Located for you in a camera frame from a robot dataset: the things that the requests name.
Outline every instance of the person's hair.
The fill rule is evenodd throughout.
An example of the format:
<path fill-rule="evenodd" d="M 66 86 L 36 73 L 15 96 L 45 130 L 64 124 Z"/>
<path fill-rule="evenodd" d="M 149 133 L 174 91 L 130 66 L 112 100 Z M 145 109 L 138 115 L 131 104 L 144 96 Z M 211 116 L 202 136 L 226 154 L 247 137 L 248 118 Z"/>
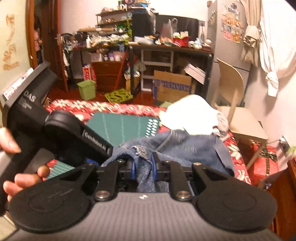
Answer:
<path fill-rule="evenodd" d="M 34 29 L 36 30 L 39 28 L 41 30 L 41 22 L 40 22 L 39 17 L 34 14 L 34 18 L 35 18 Z"/>

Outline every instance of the blue denim fabric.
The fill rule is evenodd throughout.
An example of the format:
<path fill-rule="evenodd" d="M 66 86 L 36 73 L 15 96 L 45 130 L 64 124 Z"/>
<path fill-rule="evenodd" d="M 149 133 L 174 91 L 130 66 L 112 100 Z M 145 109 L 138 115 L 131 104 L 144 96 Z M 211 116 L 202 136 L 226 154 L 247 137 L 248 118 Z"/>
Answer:
<path fill-rule="evenodd" d="M 191 136 L 186 131 L 175 130 L 158 133 L 123 143 L 114 148 L 111 158 L 102 166 L 118 159 L 132 158 L 136 165 L 138 192 L 168 191 L 166 182 L 155 182 L 151 154 L 156 152 L 161 161 L 172 160 L 184 167 L 200 162 L 222 173 L 234 176 L 234 164 L 227 147 L 215 135 Z"/>

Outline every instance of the gift ribbon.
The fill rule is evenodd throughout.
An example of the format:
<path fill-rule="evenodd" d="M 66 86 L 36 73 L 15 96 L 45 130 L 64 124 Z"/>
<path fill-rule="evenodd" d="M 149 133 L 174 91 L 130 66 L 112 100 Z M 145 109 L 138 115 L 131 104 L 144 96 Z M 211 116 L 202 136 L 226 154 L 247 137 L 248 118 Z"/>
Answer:
<path fill-rule="evenodd" d="M 266 176 L 268 177 L 270 175 L 269 159 L 273 160 L 274 162 L 277 162 L 277 156 L 273 152 L 268 152 L 267 148 L 263 148 L 263 150 L 259 154 L 259 157 L 266 158 Z"/>

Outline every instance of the person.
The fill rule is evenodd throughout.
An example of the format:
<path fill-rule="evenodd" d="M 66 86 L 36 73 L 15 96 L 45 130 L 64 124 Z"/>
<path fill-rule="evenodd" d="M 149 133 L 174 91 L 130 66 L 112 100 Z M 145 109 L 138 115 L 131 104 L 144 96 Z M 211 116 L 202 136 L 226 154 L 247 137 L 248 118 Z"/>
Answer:
<path fill-rule="evenodd" d="M 13 139 L 7 128 L 0 128 L 0 148 L 7 153 L 20 153 L 21 149 Z M 38 168 L 36 174 L 16 174 L 14 182 L 5 181 L 3 184 L 4 191 L 8 194 L 7 200 L 10 202 L 12 197 L 21 190 L 33 186 L 42 181 L 42 178 L 48 177 L 50 173 L 48 166 Z"/>
<path fill-rule="evenodd" d="M 39 38 L 40 28 L 41 28 L 41 23 L 40 23 L 39 17 L 34 16 L 34 45 L 35 45 L 35 51 L 36 51 L 38 65 L 43 63 L 42 52 L 40 49 L 40 46 L 42 45 L 43 42 Z"/>

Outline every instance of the chair backrest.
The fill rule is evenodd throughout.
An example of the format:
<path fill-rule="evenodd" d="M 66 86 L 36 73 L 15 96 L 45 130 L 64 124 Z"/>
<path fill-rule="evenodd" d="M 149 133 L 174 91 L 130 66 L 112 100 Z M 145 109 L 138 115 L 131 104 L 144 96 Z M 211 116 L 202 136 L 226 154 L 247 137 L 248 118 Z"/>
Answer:
<path fill-rule="evenodd" d="M 220 81 L 219 87 L 215 91 L 212 106 L 216 103 L 218 94 L 221 94 L 228 102 L 231 103 L 231 108 L 227 116 L 230 125 L 234 115 L 236 105 L 242 100 L 244 96 L 244 83 L 241 74 L 236 68 L 218 59 L 220 67 Z"/>

